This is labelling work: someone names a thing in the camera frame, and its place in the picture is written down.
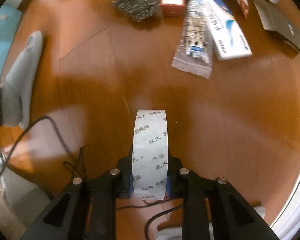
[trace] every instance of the white tape roll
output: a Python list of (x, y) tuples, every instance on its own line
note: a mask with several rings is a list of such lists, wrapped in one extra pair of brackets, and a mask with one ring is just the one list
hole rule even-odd
[(132, 149), (136, 198), (164, 199), (168, 174), (168, 130), (164, 110), (139, 110)]

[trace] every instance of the blue panel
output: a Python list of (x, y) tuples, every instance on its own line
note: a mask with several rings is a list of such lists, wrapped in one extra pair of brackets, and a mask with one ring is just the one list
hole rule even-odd
[(0, 75), (14, 40), (22, 13), (3, 5), (0, 8)]

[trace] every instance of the plastic packaging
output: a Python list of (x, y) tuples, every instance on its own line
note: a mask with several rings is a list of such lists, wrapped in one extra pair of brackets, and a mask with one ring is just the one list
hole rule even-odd
[(172, 66), (209, 78), (212, 72), (213, 43), (203, 6), (199, 0), (188, 3), (182, 37), (173, 57)]

